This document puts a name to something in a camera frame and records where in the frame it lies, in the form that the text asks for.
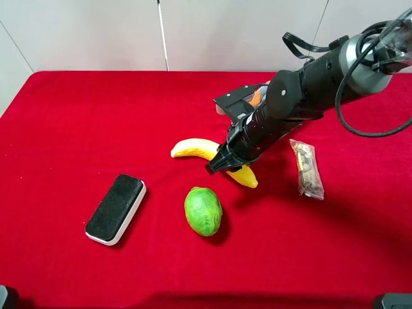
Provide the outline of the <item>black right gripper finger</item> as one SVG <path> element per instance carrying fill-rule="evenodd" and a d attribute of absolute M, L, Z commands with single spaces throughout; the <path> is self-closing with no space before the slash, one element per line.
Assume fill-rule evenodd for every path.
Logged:
<path fill-rule="evenodd" d="M 248 160 L 243 160 L 238 157 L 230 157 L 226 161 L 226 171 L 230 171 L 234 173 L 242 169 L 244 165 L 248 165 L 249 163 L 250 162 Z"/>

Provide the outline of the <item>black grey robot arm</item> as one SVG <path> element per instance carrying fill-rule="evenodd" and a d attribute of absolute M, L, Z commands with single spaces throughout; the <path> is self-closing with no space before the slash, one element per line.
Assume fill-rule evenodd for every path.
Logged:
<path fill-rule="evenodd" d="M 411 11 L 327 47 L 290 33 L 283 42 L 296 56 L 304 49 L 320 57 L 307 55 L 300 70 L 281 70 L 266 84 L 246 85 L 215 99 L 231 125 L 206 166 L 210 174 L 238 171 L 305 120 L 383 91 L 394 74 L 411 65 Z"/>

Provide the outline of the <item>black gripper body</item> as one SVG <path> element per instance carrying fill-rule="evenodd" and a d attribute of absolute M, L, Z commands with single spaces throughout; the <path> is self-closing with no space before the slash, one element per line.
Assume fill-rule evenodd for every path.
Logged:
<path fill-rule="evenodd" d="M 268 148 L 289 134 L 302 120 L 285 120 L 269 115 L 266 106 L 258 107 L 242 118 L 227 135 L 218 151 L 227 151 L 231 157 L 255 162 Z"/>

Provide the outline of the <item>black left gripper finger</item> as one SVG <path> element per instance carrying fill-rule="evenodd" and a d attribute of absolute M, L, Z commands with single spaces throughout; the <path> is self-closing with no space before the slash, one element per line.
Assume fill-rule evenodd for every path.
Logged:
<path fill-rule="evenodd" d="M 227 151 L 218 151 L 216 155 L 205 166 L 207 172 L 213 175 L 220 171 L 228 171 L 231 166 L 231 153 Z"/>

